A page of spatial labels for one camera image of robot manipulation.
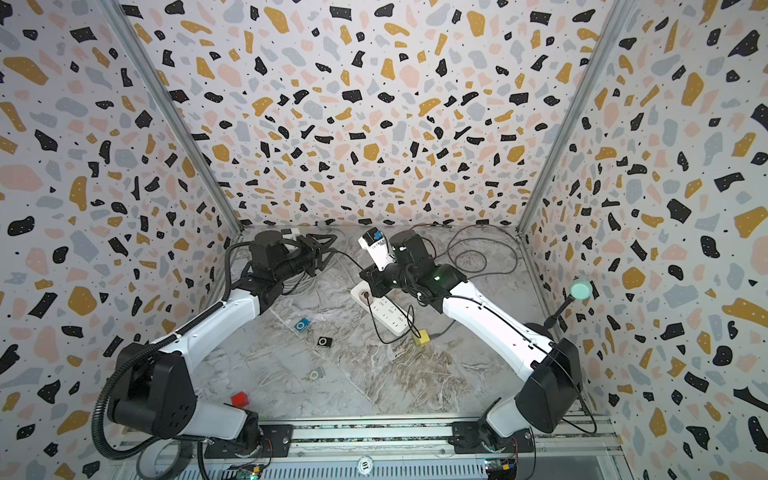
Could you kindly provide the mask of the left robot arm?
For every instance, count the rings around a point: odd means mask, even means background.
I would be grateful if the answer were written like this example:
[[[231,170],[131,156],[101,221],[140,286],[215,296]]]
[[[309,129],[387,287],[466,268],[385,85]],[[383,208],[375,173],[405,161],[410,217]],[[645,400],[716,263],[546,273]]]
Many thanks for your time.
[[[254,455],[263,436],[257,413],[200,400],[191,375],[235,331],[268,311],[286,281],[322,272],[336,240],[334,234],[267,230],[231,245],[219,300],[164,337],[119,353],[91,415],[97,452],[123,460],[161,440],[186,440]]]

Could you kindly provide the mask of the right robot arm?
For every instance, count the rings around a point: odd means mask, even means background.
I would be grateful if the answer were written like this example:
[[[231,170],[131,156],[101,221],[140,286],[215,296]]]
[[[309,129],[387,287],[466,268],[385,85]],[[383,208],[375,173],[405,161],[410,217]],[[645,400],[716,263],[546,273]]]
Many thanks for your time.
[[[359,244],[373,261],[360,277],[374,297],[400,289],[434,308],[477,335],[521,380],[515,395],[495,401],[477,421],[469,447],[501,452],[518,432],[555,431],[581,399],[583,380],[577,347],[567,339],[550,338],[553,320],[542,325],[517,321],[458,268],[436,263],[423,238],[411,230],[386,238],[371,228]]]

